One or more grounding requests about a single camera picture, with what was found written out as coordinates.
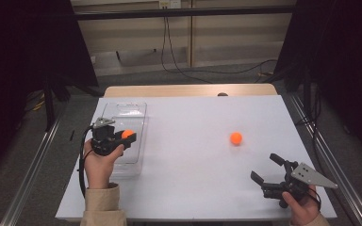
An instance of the black robotic gripper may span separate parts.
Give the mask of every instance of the black robotic gripper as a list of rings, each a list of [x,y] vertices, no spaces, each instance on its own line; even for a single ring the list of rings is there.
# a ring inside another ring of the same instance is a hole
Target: black robotic gripper
[[[122,133],[123,130],[114,133],[114,126],[111,125],[92,129],[91,145],[93,150],[99,155],[107,156],[120,144],[124,145],[124,149],[131,147],[131,143],[137,140],[137,134],[134,133],[122,138]]]
[[[281,167],[284,165],[286,171],[285,182],[281,182],[280,184],[264,183],[264,180],[254,171],[251,172],[251,178],[261,186],[264,198],[277,199],[280,201],[279,205],[282,208],[287,208],[288,205],[284,201],[282,193],[287,191],[293,196],[293,198],[295,198],[296,201],[299,201],[307,194],[308,185],[291,176],[293,170],[299,166],[298,162],[289,162],[275,153],[270,155],[270,159]]]

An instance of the electrical outlet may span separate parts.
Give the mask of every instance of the electrical outlet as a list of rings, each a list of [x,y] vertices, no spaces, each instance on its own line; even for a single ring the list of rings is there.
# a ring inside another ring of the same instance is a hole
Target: electrical outlet
[[[170,0],[170,8],[181,8],[181,0]]]
[[[159,0],[158,1],[158,8],[170,8],[170,0]]]

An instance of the metal frame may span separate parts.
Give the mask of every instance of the metal frame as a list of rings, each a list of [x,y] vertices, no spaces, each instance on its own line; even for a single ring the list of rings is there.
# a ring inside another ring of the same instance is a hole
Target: metal frame
[[[185,16],[217,16],[240,14],[273,14],[291,13],[295,6],[275,7],[251,7],[251,8],[172,8],[172,9],[148,9],[131,11],[108,12],[79,12],[74,15],[54,15],[54,17],[72,17],[78,21],[131,19],[131,18],[155,18],[155,17],[185,17]]]
[[[295,95],[292,94],[290,96],[290,99],[293,105],[295,106],[296,110],[298,111],[300,117],[302,119],[307,119],[306,114],[304,113],[302,101],[299,99],[299,97],[296,94]],[[310,136],[313,137],[313,131],[315,125],[312,122],[308,122],[308,120],[304,120],[304,122],[307,122],[305,124],[307,132],[310,134]],[[335,179],[337,180],[338,187],[345,196],[346,201],[351,206],[351,209],[354,211],[355,216],[362,225],[362,199],[360,198],[359,194],[352,186],[346,174],[343,172],[342,168],[340,167],[339,163],[335,159],[333,153],[331,152],[330,148],[328,147],[327,143],[322,137],[320,131],[318,130],[316,132],[315,145],[319,150],[325,163],[327,164],[328,169],[331,171],[331,173],[334,175]]]
[[[52,143],[52,140],[55,137],[56,131],[58,130],[58,126],[62,116],[64,115],[66,105],[67,103],[63,103],[60,105],[60,107],[58,107],[58,117],[52,124],[51,129],[45,132],[40,147],[36,152],[36,155],[28,169],[27,174],[22,181],[22,184],[20,185],[19,189],[16,192],[16,195],[11,201],[8,210],[0,223],[0,226],[16,225],[16,222],[23,211],[23,207],[25,206],[28,195],[31,192],[34,181],[37,179],[43,159],[45,158],[46,153],[48,152],[49,147]]]

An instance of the transparent plastic box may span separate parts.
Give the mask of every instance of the transparent plastic box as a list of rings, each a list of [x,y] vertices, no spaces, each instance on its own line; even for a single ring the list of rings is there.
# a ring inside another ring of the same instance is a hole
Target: transparent plastic box
[[[109,103],[103,118],[115,120],[114,132],[132,130],[137,140],[123,152],[115,164],[110,179],[139,175],[142,170],[145,130],[147,125],[146,103]]]

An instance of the orange ball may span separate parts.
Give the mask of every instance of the orange ball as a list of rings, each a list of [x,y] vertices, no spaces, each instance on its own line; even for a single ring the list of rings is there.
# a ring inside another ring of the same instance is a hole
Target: orange ball
[[[122,138],[127,138],[128,136],[134,134],[134,131],[132,130],[124,130],[122,133]]]
[[[231,134],[231,143],[234,145],[239,145],[242,142],[242,135],[238,132],[234,132]]]

